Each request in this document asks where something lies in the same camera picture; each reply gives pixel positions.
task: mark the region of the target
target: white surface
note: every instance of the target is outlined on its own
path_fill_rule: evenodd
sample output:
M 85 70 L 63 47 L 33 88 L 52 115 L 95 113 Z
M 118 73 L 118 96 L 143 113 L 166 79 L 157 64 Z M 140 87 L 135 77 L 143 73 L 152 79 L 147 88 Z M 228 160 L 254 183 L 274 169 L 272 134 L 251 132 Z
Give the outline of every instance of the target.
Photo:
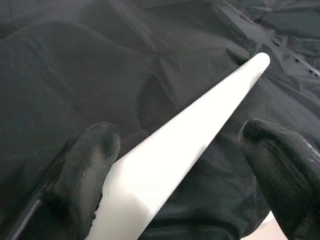
M 118 160 L 87 240 L 135 240 L 268 67 L 259 53 Z

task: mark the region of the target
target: white cylindrical tube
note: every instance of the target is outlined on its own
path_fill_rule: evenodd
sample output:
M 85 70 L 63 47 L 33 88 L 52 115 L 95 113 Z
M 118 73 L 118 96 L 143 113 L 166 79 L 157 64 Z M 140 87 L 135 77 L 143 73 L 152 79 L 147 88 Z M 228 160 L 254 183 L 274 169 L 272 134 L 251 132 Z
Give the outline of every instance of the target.
M 119 159 L 87 240 L 135 240 L 270 64 L 259 53 Z

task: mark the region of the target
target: white plastic rod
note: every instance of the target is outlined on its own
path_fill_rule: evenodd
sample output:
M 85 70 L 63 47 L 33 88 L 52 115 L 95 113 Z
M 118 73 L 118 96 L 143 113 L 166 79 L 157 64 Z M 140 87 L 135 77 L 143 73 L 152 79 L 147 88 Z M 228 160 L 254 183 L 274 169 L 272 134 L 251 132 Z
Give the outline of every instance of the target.
M 269 64 L 257 54 L 119 159 L 87 240 L 136 240 Z

